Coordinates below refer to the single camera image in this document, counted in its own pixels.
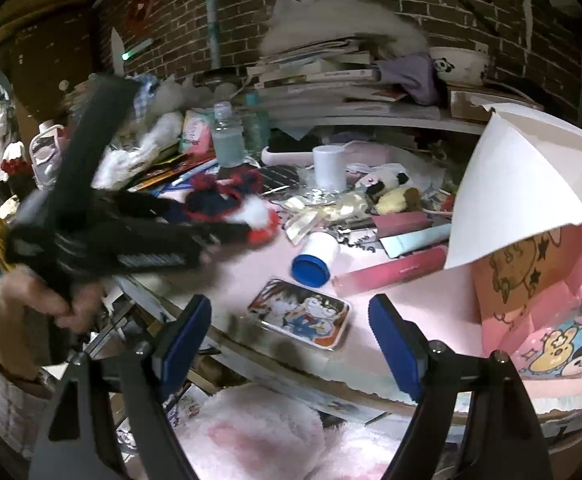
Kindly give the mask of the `person left hand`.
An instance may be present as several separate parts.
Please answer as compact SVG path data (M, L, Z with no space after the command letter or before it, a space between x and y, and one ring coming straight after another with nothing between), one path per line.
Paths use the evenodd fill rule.
M105 289L100 283L78 287L70 302L48 288L25 266L17 266L0 281L0 366L32 380L40 366L28 346L26 308L50 316L60 328L82 334L92 327Z

